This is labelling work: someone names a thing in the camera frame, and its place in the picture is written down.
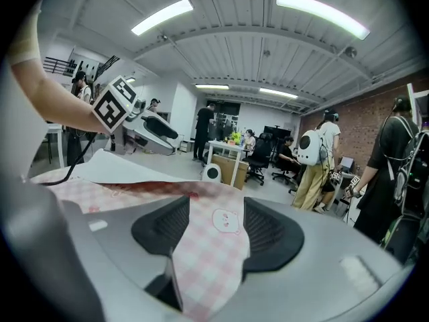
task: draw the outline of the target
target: black and white marker cube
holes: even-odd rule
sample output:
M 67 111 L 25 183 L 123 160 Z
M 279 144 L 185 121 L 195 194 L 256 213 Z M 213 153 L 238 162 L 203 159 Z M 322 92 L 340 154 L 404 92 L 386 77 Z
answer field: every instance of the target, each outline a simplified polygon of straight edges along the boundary
M 133 87 L 122 76 L 112 80 L 93 105 L 93 113 L 110 133 L 131 113 L 137 100 Z

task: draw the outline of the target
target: white desk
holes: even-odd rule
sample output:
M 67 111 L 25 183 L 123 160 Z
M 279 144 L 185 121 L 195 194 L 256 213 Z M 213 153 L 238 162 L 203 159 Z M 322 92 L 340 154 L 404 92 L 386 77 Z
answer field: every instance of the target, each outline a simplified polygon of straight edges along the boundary
M 228 143 L 224 143 L 224 142 L 220 142 L 220 141 L 208 141 L 208 143 L 210 144 L 210 149 L 208 150 L 207 164 L 212 162 L 213 147 L 222 148 L 223 150 L 228 149 L 228 150 L 232 150 L 233 152 L 237 152 L 237 157 L 235 158 L 233 177 L 232 177 L 231 183 L 230 183 L 230 186 L 234 186 L 235 177 L 237 175 L 237 170 L 239 168 L 241 152 L 243 151 L 244 147 L 232 146 Z
M 60 167 L 64 167 L 64 157 L 62 155 L 62 125 L 48 124 L 48 133 L 56 133 L 58 145 L 58 158 L 60 159 Z

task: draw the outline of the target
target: sneaker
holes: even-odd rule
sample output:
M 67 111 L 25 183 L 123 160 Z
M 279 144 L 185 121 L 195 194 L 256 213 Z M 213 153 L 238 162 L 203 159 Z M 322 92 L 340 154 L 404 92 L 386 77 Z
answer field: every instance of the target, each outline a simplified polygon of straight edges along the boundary
M 314 210 L 315 210 L 316 212 L 321 213 L 322 215 L 324 215 L 324 214 L 326 213 L 326 210 L 325 210 L 323 207 L 319 207 L 319 206 L 317 206 L 317 207 L 315 207 L 315 208 L 314 208 Z

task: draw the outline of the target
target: black foam pad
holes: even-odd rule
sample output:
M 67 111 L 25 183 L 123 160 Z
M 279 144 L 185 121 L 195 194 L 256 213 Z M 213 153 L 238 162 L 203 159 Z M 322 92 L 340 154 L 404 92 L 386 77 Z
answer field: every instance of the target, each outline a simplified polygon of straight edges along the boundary
M 188 227 L 189 202 L 183 196 L 140 217 L 131 227 L 134 240 L 151 254 L 169 256 Z
M 293 219 L 249 197 L 244 198 L 243 224 L 250 241 L 243 277 L 248 272 L 279 270 L 298 255 L 304 244 L 304 232 Z

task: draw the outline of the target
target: cardboard box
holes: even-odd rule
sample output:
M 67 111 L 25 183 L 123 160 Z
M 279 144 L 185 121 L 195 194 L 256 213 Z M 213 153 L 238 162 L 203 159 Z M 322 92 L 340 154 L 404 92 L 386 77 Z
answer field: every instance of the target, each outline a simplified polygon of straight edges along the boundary
M 233 178 L 235 159 L 233 160 L 224 156 L 213 155 L 212 163 L 221 167 L 222 182 L 229 185 L 231 183 L 231 179 Z M 235 176 L 234 187 L 236 189 L 243 189 L 248 167 L 249 164 L 247 162 L 240 161 L 239 167 L 237 169 L 237 175 Z

